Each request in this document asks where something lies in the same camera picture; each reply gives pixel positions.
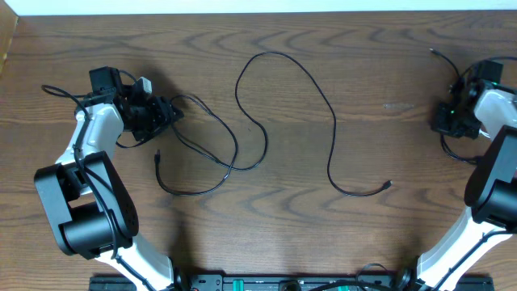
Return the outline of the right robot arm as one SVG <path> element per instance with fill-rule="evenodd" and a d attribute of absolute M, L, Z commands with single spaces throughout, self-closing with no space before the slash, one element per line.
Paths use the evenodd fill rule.
<path fill-rule="evenodd" d="M 516 90 L 501 84 L 505 57 L 472 64 L 450 89 L 431 123 L 441 137 L 484 135 L 488 150 L 469 161 L 475 169 L 465 186 L 465 207 L 452 228 L 421 254 L 408 290 L 453 290 L 488 251 L 516 234 Z"/>

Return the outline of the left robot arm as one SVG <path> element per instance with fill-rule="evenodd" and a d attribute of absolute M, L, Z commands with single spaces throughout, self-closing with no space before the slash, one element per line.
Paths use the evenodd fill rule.
<path fill-rule="evenodd" d="M 189 290 L 172 259 L 140 234 L 136 207 L 111 161 L 122 132 L 142 145 L 179 113 L 153 95 L 147 78 L 125 84 L 122 71 L 109 66 L 89 75 L 90 93 L 71 98 L 77 126 L 65 152 L 34 176 L 57 245 L 112 266 L 138 290 Z"/>

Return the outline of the cardboard box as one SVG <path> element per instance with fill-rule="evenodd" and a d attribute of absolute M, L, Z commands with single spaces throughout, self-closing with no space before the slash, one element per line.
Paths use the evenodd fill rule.
<path fill-rule="evenodd" d="M 11 9 L 5 0 L 1 0 L 0 21 L 0 72 L 2 72 L 6 64 L 15 29 L 19 22 L 18 15 Z"/>

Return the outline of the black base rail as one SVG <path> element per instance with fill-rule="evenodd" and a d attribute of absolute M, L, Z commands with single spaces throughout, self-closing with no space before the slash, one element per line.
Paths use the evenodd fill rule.
<path fill-rule="evenodd" d="M 308 291 L 323 285 L 346 280 L 356 282 L 352 276 L 345 277 L 281 277 L 281 276 L 222 276 L 198 275 L 191 278 L 191 288 L 198 291 Z M 93 276 L 89 291 L 135 291 L 137 287 L 122 276 Z M 486 276 L 467 276 L 456 285 L 459 291 L 494 291 L 494 282 Z"/>

